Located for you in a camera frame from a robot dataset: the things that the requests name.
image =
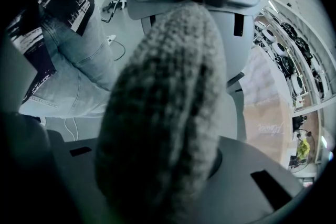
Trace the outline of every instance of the white cable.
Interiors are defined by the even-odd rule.
[[[68,129],[66,123],[67,123],[67,119],[64,119],[64,126],[65,126],[65,128],[66,128],[66,129],[69,131],[69,133],[72,135],[74,141],[76,141],[74,134],[72,133],[72,131],[70,131],[70,130]]]

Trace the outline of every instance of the black slot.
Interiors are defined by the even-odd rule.
[[[70,150],[70,154],[72,155],[72,157],[75,157],[75,156],[78,156],[84,153],[88,153],[90,151],[92,151],[92,149],[90,149],[87,146],[84,146],[84,147],[77,148],[75,150]]]
[[[153,26],[153,24],[156,22],[156,17],[155,15],[152,15],[149,17],[149,20],[151,21],[151,26]]]
[[[289,194],[265,170],[251,174],[258,187],[265,195],[274,210],[280,209],[291,201]]]
[[[242,14],[235,13],[235,30],[233,35],[241,37],[244,30],[244,16]]]

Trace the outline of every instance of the jeans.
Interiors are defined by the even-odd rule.
[[[19,112],[57,118],[103,116],[116,80],[112,49],[98,7],[79,36],[40,8],[45,44],[56,74],[44,82]]]

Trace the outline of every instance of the knitted texture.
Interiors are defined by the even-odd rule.
[[[223,57],[211,15],[189,3],[156,22],[122,70],[98,138],[96,179],[124,223],[187,217],[216,154]]]

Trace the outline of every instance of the black graphic shirt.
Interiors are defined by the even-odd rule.
[[[44,42],[39,5],[80,36],[95,7],[94,0],[31,0],[8,25],[7,31],[13,45],[37,70],[24,102],[57,72]]]

